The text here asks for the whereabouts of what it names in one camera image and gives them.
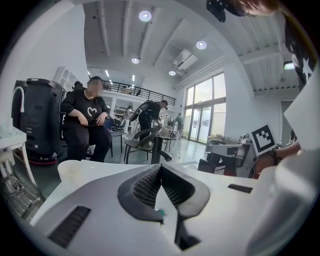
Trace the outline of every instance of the gray floor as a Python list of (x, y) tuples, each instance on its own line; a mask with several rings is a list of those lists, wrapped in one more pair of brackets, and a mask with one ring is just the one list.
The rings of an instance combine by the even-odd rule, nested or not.
[[(108, 154), (105, 157), (106, 163), (112, 164), (124, 164), (124, 156), (125, 156), (125, 148), (126, 145), (122, 142), (122, 150), (121, 153), (121, 143), (120, 137), (113, 138), (113, 157), (111, 157), (111, 151), (109, 150)], [(199, 161), (200, 158), (205, 158), (206, 155), (205, 146), (201, 144), (197, 144), (191, 141), (187, 141), (185, 139), (181, 139), (181, 157), (180, 159), (173, 156), (174, 158), (169, 163), (184, 163), (191, 161)], [(173, 150), (170, 152), (172, 154), (178, 155), (178, 143), (176, 142)], [(128, 164), (131, 165), (147, 165), (151, 164), (151, 154), (149, 154), (149, 158), (147, 161), (147, 153), (144, 151), (132, 152), (129, 155)], [(166, 161), (161, 158), (160, 163), (163, 164)], [(53, 190), (59, 185), (61, 182), (59, 174), (58, 174), (58, 164), (53, 165), (35, 165), (31, 164), (31, 171), (33, 173), (35, 182), (42, 193), (43, 197), (46, 199)], [(25, 171), (24, 165), (17, 160), (14, 169), (18, 171), (22, 177), (28, 180), (27, 173)]]

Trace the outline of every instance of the black bag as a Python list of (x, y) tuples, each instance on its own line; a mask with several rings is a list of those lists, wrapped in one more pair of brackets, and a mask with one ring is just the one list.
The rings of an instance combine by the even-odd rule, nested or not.
[(130, 122), (135, 121), (138, 118), (138, 116), (150, 106), (152, 102), (152, 100), (147, 100), (146, 102), (142, 103), (130, 118)]

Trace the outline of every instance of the ceiling light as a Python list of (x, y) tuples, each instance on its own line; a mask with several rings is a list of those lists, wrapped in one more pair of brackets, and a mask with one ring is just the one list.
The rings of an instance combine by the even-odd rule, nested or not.
[(285, 70), (294, 70), (295, 69), (295, 65), (292, 61), (289, 62), (285, 62), (284, 63), (284, 69)]
[(152, 18), (152, 15), (149, 11), (144, 10), (142, 12), (139, 13), (139, 19), (143, 22), (148, 22), (150, 21)]
[(132, 61), (134, 64), (138, 64), (138, 63), (139, 63), (139, 59), (137, 59), (137, 58), (133, 58), (131, 61)]
[(196, 47), (200, 50), (207, 48), (207, 43), (205, 41), (199, 41), (196, 43)]

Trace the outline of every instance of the balcony railing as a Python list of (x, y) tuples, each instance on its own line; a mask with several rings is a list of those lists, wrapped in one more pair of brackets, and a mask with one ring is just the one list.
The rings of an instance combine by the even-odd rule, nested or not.
[(168, 102), (168, 105), (170, 106), (174, 106), (176, 103), (176, 99), (170, 96), (136, 86), (132, 88), (131, 85), (120, 82), (112, 82), (111, 84), (109, 81), (103, 81), (103, 89), (117, 93), (134, 95), (154, 102), (165, 100)]

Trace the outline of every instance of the doorway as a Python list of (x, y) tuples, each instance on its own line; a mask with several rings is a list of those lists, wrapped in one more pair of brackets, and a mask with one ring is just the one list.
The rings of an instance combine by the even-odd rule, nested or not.
[(212, 116), (211, 110), (211, 106), (193, 109), (188, 133), (190, 141), (202, 144), (207, 143)]

